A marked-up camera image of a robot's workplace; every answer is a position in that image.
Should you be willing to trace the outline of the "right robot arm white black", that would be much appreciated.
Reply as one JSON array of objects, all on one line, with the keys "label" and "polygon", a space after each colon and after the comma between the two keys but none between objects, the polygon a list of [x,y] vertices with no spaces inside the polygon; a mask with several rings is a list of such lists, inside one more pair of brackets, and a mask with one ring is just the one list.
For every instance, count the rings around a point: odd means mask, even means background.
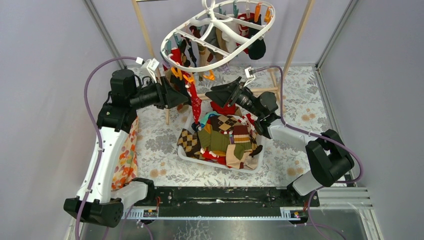
[{"label": "right robot arm white black", "polygon": [[287,186],[287,201],[301,205],[307,195],[320,187],[331,187],[355,165],[339,134],[329,129],[317,134],[285,122],[276,111],[279,109],[275,93],[265,91],[259,96],[244,85],[241,78],[214,86],[205,96],[220,107],[238,105],[257,119],[257,133],[268,139],[279,140],[304,151],[310,170]]}]

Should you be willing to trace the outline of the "red snowflake christmas sock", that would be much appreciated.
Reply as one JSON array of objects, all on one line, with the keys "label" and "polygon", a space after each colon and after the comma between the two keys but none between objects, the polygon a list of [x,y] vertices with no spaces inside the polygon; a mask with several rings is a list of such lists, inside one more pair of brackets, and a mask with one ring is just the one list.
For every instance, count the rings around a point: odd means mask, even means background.
[{"label": "red snowflake christmas sock", "polygon": [[193,120],[195,124],[198,124],[201,115],[202,100],[198,97],[196,87],[193,83],[187,82],[186,88],[191,100]]}]

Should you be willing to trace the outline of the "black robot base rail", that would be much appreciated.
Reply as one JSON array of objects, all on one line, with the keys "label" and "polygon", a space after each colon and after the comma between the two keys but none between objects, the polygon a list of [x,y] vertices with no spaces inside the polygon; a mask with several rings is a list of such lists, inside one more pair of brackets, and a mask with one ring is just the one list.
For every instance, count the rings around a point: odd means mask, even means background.
[{"label": "black robot base rail", "polygon": [[129,211],[136,220],[294,220],[320,206],[317,193],[296,197],[285,187],[161,186]]}]

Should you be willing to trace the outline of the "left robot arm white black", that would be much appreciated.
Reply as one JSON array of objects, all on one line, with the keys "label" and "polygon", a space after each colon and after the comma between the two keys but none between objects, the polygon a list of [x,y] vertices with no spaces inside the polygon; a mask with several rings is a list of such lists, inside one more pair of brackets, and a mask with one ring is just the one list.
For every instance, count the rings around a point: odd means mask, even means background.
[{"label": "left robot arm white black", "polygon": [[156,201],[154,182],[145,178],[134,177],[123,188],[112,189],[120,150],[130,136],[138,109],[171,109],[189,99],[163,76],[144,87],[136,86],[140,82],[130,69],[112,73],[111,90],[94,123],[96,141],[86,176],[76,196],[63,204],[64,211],[78,223],[114,228],[130,206],[148,206]]}]

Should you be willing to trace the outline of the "dark navy sock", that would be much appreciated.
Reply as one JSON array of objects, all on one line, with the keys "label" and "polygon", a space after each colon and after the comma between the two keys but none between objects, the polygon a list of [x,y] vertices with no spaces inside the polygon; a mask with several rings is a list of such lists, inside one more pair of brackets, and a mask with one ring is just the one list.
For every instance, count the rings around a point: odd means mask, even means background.
[{"label": "dark navy sock", "polygon": [[[249,19],[250,23],[255,23],[256,25],[262,24],[262,15],[258,15],[258,21],[255,21],[255,17],[252,15],[251,19]],[[266,44],[263,38],[255,40],[248,47],[248,56],[251,60],[259,60],[266,53]]]}]

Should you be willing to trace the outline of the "white round clip hanger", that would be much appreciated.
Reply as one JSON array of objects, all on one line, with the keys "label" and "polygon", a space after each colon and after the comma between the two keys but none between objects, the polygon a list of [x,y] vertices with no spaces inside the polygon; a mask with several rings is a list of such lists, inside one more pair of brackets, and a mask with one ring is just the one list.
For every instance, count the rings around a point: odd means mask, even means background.
[{"label": "white round clip hanger", "polygon": [[[203,10],[173,29],[162,41],[160,53],[171,67],[184,72],[201,73],[214,70],[263,39],[275,22],[276,9],[263,0],[203,0]],[[252,16],[261,25],[249,22]],[[169,54],[179,48],[183,65]]]}]

